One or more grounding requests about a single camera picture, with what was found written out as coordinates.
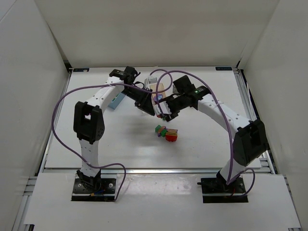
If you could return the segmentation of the purple lotus lego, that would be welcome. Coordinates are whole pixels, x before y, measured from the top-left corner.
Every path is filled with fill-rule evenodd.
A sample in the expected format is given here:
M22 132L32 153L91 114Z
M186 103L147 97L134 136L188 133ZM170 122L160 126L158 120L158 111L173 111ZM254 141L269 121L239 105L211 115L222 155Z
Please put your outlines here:
M157 103L157 102L159 102L160 100L162 100L164 98L164 96L163 96L163 94L154 94L153 95L153 101L155 102L155 103Z

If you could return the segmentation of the blue plastic container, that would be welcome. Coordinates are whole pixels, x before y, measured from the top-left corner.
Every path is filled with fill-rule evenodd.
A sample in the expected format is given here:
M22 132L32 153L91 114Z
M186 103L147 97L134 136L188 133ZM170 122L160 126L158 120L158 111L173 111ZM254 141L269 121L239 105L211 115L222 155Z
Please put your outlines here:
M112 99L112 101L109 103L108 107L115 110L119 106L119 104L122 102L124 97L125 97L125 94L119 93L118 95L116 95L115 98Z

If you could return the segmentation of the smoky grey container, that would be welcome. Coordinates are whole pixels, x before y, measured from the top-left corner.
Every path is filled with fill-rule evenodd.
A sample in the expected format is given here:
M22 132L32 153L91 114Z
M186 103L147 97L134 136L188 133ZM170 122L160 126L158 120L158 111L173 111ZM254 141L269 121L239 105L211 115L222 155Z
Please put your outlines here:
M179 94L179 92L178 92L178 90L177 90L177 88L174 84L172 85L172 93L173 94Z

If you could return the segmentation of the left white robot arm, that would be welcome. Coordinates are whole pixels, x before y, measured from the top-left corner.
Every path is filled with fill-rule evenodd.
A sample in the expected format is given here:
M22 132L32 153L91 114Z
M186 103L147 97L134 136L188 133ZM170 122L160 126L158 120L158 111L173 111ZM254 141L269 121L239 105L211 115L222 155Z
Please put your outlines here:
M97 190L101 183L101 170L98 167L98 144L102 138L105 125L103 114L120 93L135 101L135 106L154 116L151 93L123 86L133 86L139 75L134 67L127 66L125 70L113 70L107 79L107 87L99 89L85 102L77 102L74 111L73 130L77 134L83 157L82 167L77 171L82 184L90 190Z

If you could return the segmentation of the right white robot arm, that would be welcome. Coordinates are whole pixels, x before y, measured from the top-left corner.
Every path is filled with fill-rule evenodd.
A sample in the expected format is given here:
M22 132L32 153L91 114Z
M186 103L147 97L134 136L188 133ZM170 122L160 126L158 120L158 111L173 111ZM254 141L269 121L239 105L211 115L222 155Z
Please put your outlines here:
M229 137L230 159L217 173L217 178L224 185L233 183L247 166L269 149L265 125L260 119L254 121L234 112L219 101L212 89L203 82L200 87L190 81L187 75L173 82L177 97L168 96L155 106L155 113L166 121L178 116L182 109L193 107L209 116Z

